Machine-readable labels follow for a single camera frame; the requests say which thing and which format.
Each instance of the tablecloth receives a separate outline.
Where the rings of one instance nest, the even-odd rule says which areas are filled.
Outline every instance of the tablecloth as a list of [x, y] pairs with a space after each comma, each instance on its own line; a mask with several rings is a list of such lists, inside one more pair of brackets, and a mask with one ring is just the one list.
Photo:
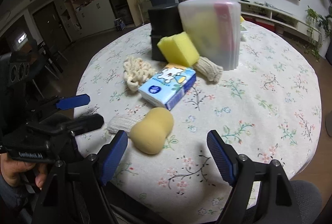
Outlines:
[[[239, 66], [225, 71], [218, 84], [200, 74], [192, 89], [171, 110], [174, 128], [158, 155], [138, 151], [131, 141], [112, 183], [171, 223], [215, 221], [230, 193], [206, 145], [216, 129], [222, 139], [253, 161], [278, 159], [288, 178], [312, 159], [321, 126], [317, 76], [304, 57], [275, 33], [250, 22], [241, 42]], [[150, 24], [123, 35], [98, 52], [86, 68], [77, 94], [91, 102], [74, 116], [99, 113], [145, 115], [151, 108], [123, 81], [123, 61], [151, 60]], [[97, 153], [112, 137], [106, 125], [76, 138], [83, 156]], [[256, 203], [255, 183], [249, 206]]]

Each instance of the human hand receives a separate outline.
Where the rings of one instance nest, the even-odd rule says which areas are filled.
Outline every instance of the human hand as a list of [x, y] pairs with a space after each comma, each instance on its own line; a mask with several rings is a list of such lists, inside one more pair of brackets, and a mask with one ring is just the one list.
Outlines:
[[[12, 160], [7, 153], [0, 154], [1, 174], [4, 180], [12, 187], [20, 183], [20, 173], [27, 172], [36, 166], [36, 163]], [[44, 163], [37, 164], [39, 174], [36, 176], [37, 187], [42, 188], [47, 177], [47, 166]]]

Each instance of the logo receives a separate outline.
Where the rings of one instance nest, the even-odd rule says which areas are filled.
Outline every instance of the logo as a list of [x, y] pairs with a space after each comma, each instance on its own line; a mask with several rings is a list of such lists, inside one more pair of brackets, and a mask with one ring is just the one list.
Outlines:
[[161, 87], [158, 86], [151, 86], [149, 87], [149, 92], [152, 94], [156, 94], [161, 90]]
[[27, 152], [19, 152], [20, 157], [22, 158], [30, 158], [30, 159], [43, 159], [44, 157], [40, 153], [27, 153]]

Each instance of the knitted sock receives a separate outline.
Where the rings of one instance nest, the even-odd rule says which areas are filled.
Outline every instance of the knitted sock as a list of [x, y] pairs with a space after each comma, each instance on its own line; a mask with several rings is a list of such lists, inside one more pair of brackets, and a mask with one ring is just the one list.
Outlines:
[[206, 76], [209, 81], [218, 82], [222, 75], [223, 68], [214, 64], [206, 57], [200, 59], [193, 65], [193, 68]]
[[108, 135], [116, 134], [119, 130], [129, 135], [132, 127], [142, 119], [141, 115], [115, 115], [107, 124]]
[[123, 63], [123, 67], [124, 80], [127, 82], [129, 89], [134, 92], [157, 73], [149, 62], [143, 61], [140, 57], [127, 57]]

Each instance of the blue tissue package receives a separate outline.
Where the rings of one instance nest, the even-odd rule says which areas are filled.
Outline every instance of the blue tissue package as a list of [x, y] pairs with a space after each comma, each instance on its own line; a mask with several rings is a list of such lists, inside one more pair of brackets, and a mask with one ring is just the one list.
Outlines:
[[151, 104], [171, 110], [195, 82], [196, 72], [193, 69], [169, 63], [138, 91]]

